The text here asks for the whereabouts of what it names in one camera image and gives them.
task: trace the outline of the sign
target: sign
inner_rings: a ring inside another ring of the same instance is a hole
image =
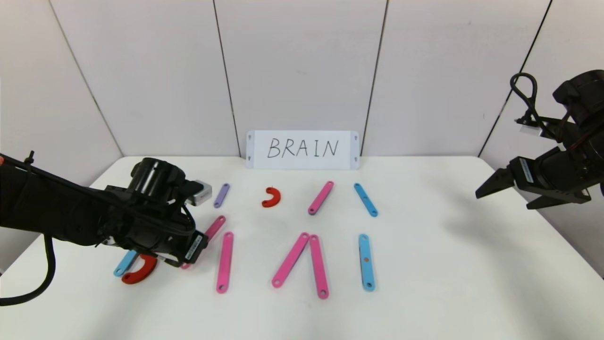
[[[356,131],[250,131],[246,166],[253,169],[358,169]]]

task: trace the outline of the pink stick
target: pink stick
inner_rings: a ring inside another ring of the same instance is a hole
[[[228,280],[231,275],[231,257],[233,255],[233,239],[235,235],[232,232],[225,233],[222,238],[222,253],[220,254],[220,265],[218,267],[218,281],[216,281],[216,291],[220,294],[228,290]]]
[[[285,279],[288,278],[289,272],[294,267],[294,264],[296,264],[296,261],[298,261],[298,257],[300,257],[302,250],[304,250],[304,247],[308,242],[308,238],[308,233],[303,232],[300,234],[300,237],[298,237],[298,240],[292,247],[292,250],[289,251],[289,254],[281,264],[281,267],[279,267],[279,270],[272,278],[273,287],[279,288],[283,285]]]
[[[323,188],[321,189],[321,191],[319,192],[319,194],[317,195],[315,200],[308,207],[309,214],[314,215],[314,214],[316,214],[317,211],[319,211],[321,204],[323,204],[323,201],[325,200],[325,198],[327,198],[327,195],[329,195],[329,192],[332,190],[332,188],[333,188],[332,181],[328,181],[327,183],[325,183],[325,186],[323,186]]]
[[[323,255],[321,254],[321,245],[317,235],[310,236],[310,254],[312,255],[312,267],[315,271],[316,293],[319,295],[319,299],[327,299],[329,288],[327,287]]]
[[[223,215],[218,216],[218,218],[214,221],[214,223],[212,223],[212,225],[208,228],[208,230],[205,231],[205,234],[208,235],[208,237],[210,238],[208,240],[208,242],[212,240],[212,238],[216,235],[218,230],[220,230],[220,227],[222,227],[222,225],[225,224],[226,220],[227,220],[227,218],[224,217]],[[190,263],[184,263],[183,265],[181,265],[181,269],[187,269],[190,266],[191,266]]]

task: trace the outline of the table surface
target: table surface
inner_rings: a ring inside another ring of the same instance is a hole
[[[127,186],[125,157],[92,187]],[[188,270],[113,276],[125,250],[55,241],[57,272],[40,297],[0,308],[3,339],[603,339],[604,283],[513,189],[477,200],[492,169],[475,157],[369,157],[358,171],[246,169],[236,157],[158,157],[187,178],[231,189],[220,209],[191,207],[205,230],[235,234],[231,281],[215,291],[221,242]],[[319,213],[307,209],[326,181]],[[363,185],[371,217],[353,184]],[[263,208],[265,189],[281,202]],[[300,233],[321,238],[330,296],[317,297],[307,248],[283,287],[271,278]],[[358,236],[371,239],[376,290],[362,288]],[[2,276],[2,296],[46,272],[38,238]]]

